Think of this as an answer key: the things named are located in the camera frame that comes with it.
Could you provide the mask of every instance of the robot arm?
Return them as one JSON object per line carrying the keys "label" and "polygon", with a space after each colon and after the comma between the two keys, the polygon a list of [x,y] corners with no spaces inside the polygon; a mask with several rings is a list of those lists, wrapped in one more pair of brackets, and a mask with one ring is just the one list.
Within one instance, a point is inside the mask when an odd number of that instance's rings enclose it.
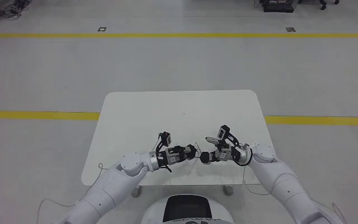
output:
{"label": "robot arm", "polygon": [[170,134],[159,134],[159,142],[155,152],[129,153],[117,164],[106,170],[91,186],[85,196],[69,211],[61,224],[95,224],[107,212],[119,205],[139,184],[148,171],[195,157],[196,148],[175,146],[161,151],[163,146],[171,143]]}
{"label": "robot arm", "polygon": [[[262,144],[242,145],[229,131],[230,128],[224,125],[220,128],[218,139],[206,138],[217,150],[201,154],[200,160],[204,164],[233,160],[240,166],[248,165],[262,186],[286,208],[296,223],[343,224],[336,214],[310,198],[297,175],[277,158],[274,148]],[[234,146],[227,144],[226,139]]]}

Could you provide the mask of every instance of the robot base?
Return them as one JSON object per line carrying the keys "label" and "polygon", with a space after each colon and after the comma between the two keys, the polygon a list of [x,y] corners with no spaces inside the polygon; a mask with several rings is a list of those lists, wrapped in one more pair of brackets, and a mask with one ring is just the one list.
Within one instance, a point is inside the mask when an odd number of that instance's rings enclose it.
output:
{"label": "robot base", "polygon": [[212,218],[234,223],[229,211],[218,202],[200,195],[178,194],[152,204],[141,224],[161,224],[180,218]]}

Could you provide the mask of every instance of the yellow floor line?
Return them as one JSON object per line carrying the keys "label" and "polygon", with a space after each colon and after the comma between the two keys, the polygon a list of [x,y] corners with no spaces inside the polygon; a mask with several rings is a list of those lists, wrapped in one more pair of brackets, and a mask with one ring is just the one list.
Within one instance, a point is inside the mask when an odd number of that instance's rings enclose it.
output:
{"label": "yellow floor line", "polygon": [[0,111],[0,119],[98,120],[100,113],[59,111]]}
{"label": "yellow floor line", "polygon": [[123,34],[11,34],[2,33],[0,38],[358,38],[352,34],[249,34],[249,33],[123,33]]}
{"label": "yellow floor line", "polygon": [[[59,111],[0,111],[0,119],[98,120],[100,113]],[[267,124],[350,125],[358,126],[358,117],[348,116],[265,116]]]}

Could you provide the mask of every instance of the gray floor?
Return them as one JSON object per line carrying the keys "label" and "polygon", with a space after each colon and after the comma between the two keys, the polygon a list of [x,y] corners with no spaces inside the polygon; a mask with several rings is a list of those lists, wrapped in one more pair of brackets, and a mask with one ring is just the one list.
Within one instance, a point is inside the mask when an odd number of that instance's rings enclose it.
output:
{"label": "gray floor", "polygon": [[[1,32],[358,32],[358,3],[293,14],[262,13],[247,0],[34,1]],[[251,89],[265,115],[358,116],[357,39],[0,39],[0,110],[100,111],[114,91]],[[35,223],[43,198],[73,203],[96,122],[0,120],[0,223]],[[355,223],[357,127],[269,125],[277,155],[316,200]],[[260,186],[253,190],[263,191]],[[237,223],[292,223],[271,196],[235,186],[145,187],[100,223],[139,223],[155,201],[197,193]],[[41,223],[67,211],[46,204]]]}

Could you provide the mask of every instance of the white table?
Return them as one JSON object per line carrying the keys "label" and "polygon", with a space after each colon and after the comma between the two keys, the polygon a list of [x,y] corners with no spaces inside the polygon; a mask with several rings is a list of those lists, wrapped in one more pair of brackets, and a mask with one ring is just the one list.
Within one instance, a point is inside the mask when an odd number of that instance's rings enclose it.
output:
{"label": "white table", "polygon": [[[98,164],[109,167],[124,154],[149,152],[159,132],[169,132],[171,146],[199,144],[213,151],[205,137],[216,137],[226,124],[241,143],[272,145],[256,94],[251,90],[113,92],[106,96],[82,173],[91,185],[100,172]],[[230,185],[242,184],[243,168],[233,161],[204,165],[196,159],[148,173],[140,185]],[[248,167],[247,184],[259,184]]]}

